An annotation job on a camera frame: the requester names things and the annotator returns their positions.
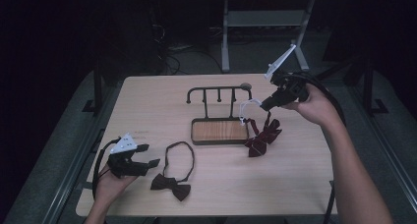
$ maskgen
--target person's left hand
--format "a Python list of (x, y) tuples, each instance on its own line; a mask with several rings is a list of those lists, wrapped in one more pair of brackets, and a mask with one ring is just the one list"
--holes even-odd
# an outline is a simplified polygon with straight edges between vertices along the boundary
[(98, 184), (95, 191), (95, 201), (111, 204), (117, 197), (123, 194), (125, 189), (138, 177), (116, 177), (106, 164), (98, 175)]

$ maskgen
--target wooden slat tray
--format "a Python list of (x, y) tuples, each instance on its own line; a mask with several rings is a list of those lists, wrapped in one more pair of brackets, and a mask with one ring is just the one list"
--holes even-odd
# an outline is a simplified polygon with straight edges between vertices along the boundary
[(195, 145), (243, 144), (248, 137), (248, 126), (242, 126), (239, 118), (194, 119), (191, 126)]

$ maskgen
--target table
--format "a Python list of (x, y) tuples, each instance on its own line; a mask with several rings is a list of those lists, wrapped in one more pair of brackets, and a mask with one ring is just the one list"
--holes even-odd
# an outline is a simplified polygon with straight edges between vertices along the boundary
[[(271, 117), (280, 121), (282, 133), (268, 146), (264, 156), (248, 157), (243, 144), (192, 145), (196, 164), (189, 181), (189, 196), (180, 202), (169, 190), (151, 191), (152, 179), (162, 172), (165, 148), (184, 140), (191, 142), (191, 122), (203, 118), (202, 96), (187, 92), (197, 86), (252, 85), (254, 98), (263, 100), (275, 86), (263, 75), (209, 75), (172, 77), (130, 77), (120, 95), (103, 135), (100, 147), (130, 133), (136, 143), (148, 143), (149, 150), (137, 153), (134, 161), (161, 158), (156, 168), (140, 177), (111, 206), (109, 215), (123, 216), (234, 216), (324, 214), (332, 180), (330, 152), (321, 128), (297, 112), (273, 108)], [(222, 98), (228, 98), (222, 92)], [(234, 115), (247, 92), (236, 91)], [(208, 91), (208, 115), (228, 117), (228, 100), (217, 102), (217, 92)], [(255, 104), (245, 114), (262, 128), (267, 112)], [(251, 128), (250, 137), (254, 135)], [(182, 179), (191, 166), (186, 146), (169, 151), (168, 177)], [(88, 181), (92, 180), (92, 169)], [(77, 213), (86, 216), (92, 206), (91, 190), (84, 189)]]

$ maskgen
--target black bow tie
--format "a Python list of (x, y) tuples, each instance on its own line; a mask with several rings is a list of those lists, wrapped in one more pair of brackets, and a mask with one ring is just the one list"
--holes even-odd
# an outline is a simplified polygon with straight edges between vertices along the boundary
[(172, 193), (180, 200), (184, 200), (187, 195), (190, 193), (190, 185), (178, 185), (175, 178), (166, 178), (160, 173), (153, 179), (152, 185), (150, 186), (151, 190), (164, 190), (170, 189)]

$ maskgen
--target person's right hand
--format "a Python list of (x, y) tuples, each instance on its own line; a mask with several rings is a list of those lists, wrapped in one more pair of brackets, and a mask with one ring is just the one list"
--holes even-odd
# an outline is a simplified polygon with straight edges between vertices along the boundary
[(282, 108), (297, 111), (308, 121), (328, 128), (335, 124), (343, 124), (336, 109), (326, 96), (312, 84), (306, 84), (309, 97), (304, 102), (291, 102)]

